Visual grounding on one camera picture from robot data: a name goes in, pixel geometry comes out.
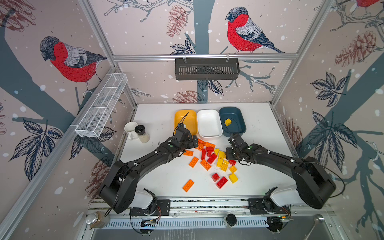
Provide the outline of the yellow lego brick pile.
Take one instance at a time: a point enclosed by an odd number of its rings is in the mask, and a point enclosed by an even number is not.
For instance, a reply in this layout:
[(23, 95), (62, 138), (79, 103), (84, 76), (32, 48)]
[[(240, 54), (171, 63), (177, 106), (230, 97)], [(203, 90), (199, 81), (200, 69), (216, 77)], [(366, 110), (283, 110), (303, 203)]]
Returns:
[(218, 152), (218, 159), (224, 159), (225, 158), (225, 152), (224, 151), (219, 151)]

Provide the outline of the white plastic container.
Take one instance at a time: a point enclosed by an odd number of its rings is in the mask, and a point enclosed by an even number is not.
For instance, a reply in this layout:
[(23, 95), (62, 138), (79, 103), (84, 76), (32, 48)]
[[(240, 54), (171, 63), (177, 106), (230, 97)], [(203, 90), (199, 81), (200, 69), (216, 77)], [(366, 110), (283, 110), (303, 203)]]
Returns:
[(217, 110), (208, 109), (197, 112), (198, 133), (202, 140), (216, 140), (223, 134), (220, 115)]

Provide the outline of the red lego brick front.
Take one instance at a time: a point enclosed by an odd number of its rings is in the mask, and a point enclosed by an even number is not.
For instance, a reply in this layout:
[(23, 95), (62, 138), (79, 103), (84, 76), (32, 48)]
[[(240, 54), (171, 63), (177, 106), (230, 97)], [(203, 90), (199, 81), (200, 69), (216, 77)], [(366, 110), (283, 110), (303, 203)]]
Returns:
[(222, 177), (217, 183), (216, 186), (221, 189), (226, 183), (228, 182), (228, 179), (226, 177)]

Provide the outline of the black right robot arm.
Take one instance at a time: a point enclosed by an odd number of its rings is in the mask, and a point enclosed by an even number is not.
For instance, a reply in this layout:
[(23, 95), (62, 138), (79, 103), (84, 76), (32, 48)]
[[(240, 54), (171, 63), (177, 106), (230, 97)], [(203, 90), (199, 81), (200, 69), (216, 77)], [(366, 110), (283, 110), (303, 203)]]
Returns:
[(306, 204), (313, 209), (321, 209), (336, 190), (336, 184), (328, 175), (325, 167), (306, 159), (285, 156), (272, 152), (261, 145), (248, 145), (239, 134), (228, 138), (231, 145), (226, 148), (226, 157), (247, 165), (258, 164), (281, 172), (293, 180), (295, 184), (286, 188), (271, 188), (264, 196), (267, 211), (272, 207)]

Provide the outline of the teal plastic container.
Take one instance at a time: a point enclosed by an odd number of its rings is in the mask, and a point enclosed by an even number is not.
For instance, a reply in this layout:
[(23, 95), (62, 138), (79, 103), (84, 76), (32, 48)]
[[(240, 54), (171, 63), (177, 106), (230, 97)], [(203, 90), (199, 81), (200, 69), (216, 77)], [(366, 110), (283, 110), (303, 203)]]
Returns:
[[(230, 137), (232, 134), (242, 135), (246, 132), (247, 127), (243, 117), (243, 114), (239, 108), (236, 107), (224, 107), (219, 110), (219, 116), (223, 128), (223, 134), (226, 137)], [(229, 126), (225, 125), (225, 120), (231, 119), (232, 123)]]

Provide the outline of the yellow lego brick large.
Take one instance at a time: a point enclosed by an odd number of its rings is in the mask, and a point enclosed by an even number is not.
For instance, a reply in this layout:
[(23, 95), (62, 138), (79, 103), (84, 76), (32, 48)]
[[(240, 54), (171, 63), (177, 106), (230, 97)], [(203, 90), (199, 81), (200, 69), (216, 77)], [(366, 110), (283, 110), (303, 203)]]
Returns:
[(229, 166), (229, 162), (227, 160), (219, 158), (217, 161), (217, 167), (222, 171), (226, 172)]

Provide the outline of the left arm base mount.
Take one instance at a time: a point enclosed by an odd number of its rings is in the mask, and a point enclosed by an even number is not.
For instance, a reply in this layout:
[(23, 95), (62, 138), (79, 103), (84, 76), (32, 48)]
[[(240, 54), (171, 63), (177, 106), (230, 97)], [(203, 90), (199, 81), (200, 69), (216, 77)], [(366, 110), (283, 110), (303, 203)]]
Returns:
[(170, 214), (170, 200), (153, 200), (146, 209), (131, 208), (130, 216), (132, 217), (162, 217)]

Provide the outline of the yellow plastic container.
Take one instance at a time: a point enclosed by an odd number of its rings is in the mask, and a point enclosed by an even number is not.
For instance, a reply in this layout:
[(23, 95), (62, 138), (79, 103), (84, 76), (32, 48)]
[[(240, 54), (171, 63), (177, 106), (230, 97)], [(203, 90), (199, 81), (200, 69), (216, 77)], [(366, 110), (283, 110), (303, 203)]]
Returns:
[(175, 128), (183, 123), (192, 135), (198, 133), (197, 113), (194, 110), (180, 110), (175, 113)]

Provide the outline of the small yellow lego brick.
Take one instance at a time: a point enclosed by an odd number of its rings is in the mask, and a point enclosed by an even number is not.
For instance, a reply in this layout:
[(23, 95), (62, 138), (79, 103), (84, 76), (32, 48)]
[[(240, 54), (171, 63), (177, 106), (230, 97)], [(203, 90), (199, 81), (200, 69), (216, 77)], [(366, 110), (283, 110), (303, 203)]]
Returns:
[(234, 174), (237, 171), (237, 168), (235, 166), (231, 166), (230, 171)]

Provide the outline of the orange lego brick centre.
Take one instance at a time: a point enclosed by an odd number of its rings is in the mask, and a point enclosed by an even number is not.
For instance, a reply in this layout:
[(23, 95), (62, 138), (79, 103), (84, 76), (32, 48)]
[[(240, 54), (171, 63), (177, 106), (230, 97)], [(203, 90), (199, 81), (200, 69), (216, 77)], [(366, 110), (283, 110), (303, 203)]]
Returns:
[(203, 168), (207, 171), (210, 170), (210, 168), (212, 167), (207, 161), (205, 160), (201, 160), (200, 164), (203, 166)]

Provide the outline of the glass jar front left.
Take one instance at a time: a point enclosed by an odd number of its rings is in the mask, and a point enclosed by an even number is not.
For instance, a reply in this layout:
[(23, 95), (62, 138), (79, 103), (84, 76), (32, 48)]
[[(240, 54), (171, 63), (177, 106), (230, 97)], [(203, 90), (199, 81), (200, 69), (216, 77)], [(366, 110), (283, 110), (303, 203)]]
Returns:
[(107, 226), (109, 223), (110, 223), (109, 215), (106, 215), (106, 213), (101, 211), (91, 213), (86, 217), (86, 224), (91, 229), (102, 229), (105, 226)]

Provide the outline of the white cup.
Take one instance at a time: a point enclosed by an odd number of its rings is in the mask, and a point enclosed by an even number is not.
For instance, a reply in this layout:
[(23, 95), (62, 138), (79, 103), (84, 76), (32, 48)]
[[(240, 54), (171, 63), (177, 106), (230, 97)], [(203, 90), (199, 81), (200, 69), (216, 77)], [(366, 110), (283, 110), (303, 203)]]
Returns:
[(136, 122), (129, 122), (125, 125), (124, 131), (127, 133), (128, 140), (133, 141), (139, 138), (135, 132), (135, 128), (138, 126)]

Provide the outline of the small red lego brick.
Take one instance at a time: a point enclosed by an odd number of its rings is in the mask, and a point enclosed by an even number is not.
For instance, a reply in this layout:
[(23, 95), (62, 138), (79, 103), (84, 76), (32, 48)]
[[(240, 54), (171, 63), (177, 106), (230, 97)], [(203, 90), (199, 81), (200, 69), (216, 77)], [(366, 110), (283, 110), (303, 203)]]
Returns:
[(212, 175), (212, 180), (216, 183), (220, 179), (220, 176), (217, 173)]

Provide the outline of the orange lego brick near arm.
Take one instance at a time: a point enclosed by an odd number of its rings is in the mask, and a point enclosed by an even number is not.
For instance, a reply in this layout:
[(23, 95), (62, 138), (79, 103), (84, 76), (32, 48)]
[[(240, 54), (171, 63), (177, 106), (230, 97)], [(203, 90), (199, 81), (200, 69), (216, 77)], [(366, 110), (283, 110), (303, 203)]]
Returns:
[(194, 152), (193, 151), (185, 151), (183, 153), (183, 155), (192, 157), (194, 155)]

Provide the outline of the orange lego brick front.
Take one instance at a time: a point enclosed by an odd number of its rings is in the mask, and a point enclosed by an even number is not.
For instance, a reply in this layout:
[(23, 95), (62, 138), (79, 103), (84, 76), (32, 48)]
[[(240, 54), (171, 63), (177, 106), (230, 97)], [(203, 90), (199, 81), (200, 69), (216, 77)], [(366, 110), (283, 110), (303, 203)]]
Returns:
[(193, 185), (194, 182), (192, 180), (188, 180), (187, 183), (183, 186), (183, 190), (187, 193)]

